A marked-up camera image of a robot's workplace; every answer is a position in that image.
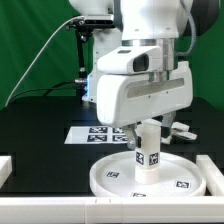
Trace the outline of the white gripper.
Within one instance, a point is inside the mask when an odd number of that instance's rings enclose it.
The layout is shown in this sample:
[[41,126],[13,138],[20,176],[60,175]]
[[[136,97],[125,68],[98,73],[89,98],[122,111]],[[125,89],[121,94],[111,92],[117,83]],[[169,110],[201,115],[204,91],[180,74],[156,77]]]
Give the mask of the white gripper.
[[110,127],[123,127],[127,146],[137,145],[133,123],[162,116],[161,136],[168,137],[177,110],[193,100],[192,74],[187,61],[178,63],[167,81],[150,82],[148,74],[103,75],[97,86],[97,117]]

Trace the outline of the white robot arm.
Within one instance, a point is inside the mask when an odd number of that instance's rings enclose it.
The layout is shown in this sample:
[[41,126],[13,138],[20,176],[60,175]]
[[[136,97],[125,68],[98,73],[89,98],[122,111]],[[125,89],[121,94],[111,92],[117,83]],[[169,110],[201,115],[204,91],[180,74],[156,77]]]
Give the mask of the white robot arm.
[[121,128],[128,146],[141,145],[136,124],[157,116],[173,122],[175,112],[193,99],[192,74],[174,41],[209,29],[220,0],[69,0],[84,17],[110,15],[121,45],[97,60],[96,106],[103,125]]

